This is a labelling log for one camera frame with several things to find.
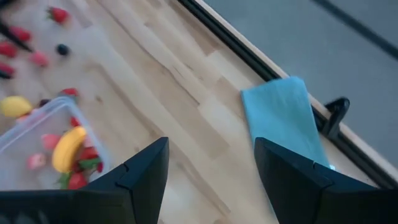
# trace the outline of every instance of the green leaf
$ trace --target green leaf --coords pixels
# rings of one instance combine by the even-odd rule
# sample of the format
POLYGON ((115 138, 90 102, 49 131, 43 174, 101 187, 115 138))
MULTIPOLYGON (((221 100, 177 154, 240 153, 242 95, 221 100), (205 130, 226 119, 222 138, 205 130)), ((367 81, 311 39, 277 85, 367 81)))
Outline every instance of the green leaf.
POLYGON ((81 168, 85 170, 94 169, 101 162, 100 158, 95 159, 84 159, 79 161, 79 165, 81 168))
POLYGON ((61 177, 57 181, 61 185, 60 189, 65 190, 68 188, 69 180, 70 180, 71 176, 72 176, 72 172, 61 174, 61 177))

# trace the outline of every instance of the wooden trim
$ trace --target wooden trim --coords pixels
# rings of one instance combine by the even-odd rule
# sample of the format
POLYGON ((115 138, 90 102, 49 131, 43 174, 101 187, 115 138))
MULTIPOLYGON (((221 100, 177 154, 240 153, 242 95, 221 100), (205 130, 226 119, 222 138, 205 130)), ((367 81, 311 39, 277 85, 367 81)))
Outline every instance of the wooden trim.
MULTIPOLYGON (((222 26, 224 26, 230 33, 240 40, 248 49, 250 49, 257 57, 266 63, 278 76, 281 78, 288 78, 289 76, 276 65, 269 57, 254 46, 245 36, 239 33, 230 23, 222 18, 214 9, 207 5, 202 0, 192 0, 199 4, 207 11, 214 19, 216 19, 222 26)), ((326 119, 330 117, 330 112, 311 94, 308 94, 312 106, 322 114, 326 119)), ((353 144, 355 144, 365 155, 367 155, 380 169, 382 169, 389 177, 398 182, 398 170, 383 158, 376 150, 357 136, 347 125, 340 123, 340 132, 344 134, 353 144)))

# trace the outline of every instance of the yellow banana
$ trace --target yellow banana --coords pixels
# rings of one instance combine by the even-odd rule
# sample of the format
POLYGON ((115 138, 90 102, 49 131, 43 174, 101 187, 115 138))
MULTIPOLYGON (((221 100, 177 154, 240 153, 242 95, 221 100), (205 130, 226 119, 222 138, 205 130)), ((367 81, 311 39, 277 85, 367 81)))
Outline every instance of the yellow banana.
POLYGON ((0 103, 1 110, 7 117, 18 118, 31 112, 33 107, 21 96, 8 96, 0 103))
POLYGON ((66 173, 71 171, 76 153, 86 135, 86 130, 81 126, 77 126, 61 137, 52 154, 52 165, 58 172, 66 173))

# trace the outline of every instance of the dark berry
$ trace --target dark berry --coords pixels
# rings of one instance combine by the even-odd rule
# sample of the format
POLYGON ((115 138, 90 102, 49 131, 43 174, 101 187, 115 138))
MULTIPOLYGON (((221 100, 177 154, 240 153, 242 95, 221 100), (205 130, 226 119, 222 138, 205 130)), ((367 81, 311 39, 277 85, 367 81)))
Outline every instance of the dark berry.
POLYGON ((66 56, 69 54, 69 47, 66 46, 65 44, 58 44, 57 45, 57 53, 63 56, 66 56))
POLYGON ((40 100, 40 102, 39 102, 39 107, 42 107, 42 106, 46 105, 48 102, 50 102, 49 99, 40 100))

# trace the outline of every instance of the blueberry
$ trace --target blueberry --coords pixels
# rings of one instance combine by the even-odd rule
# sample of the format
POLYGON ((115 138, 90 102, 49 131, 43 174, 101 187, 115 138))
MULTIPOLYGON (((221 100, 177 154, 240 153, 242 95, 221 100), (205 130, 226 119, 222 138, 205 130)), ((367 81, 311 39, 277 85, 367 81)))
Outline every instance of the blueberry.
POLYGON ((57 45, 57 53, 63 56, 66 56, 69 54, 69 47, 66 46, 65 44, 58 44, 57 45))

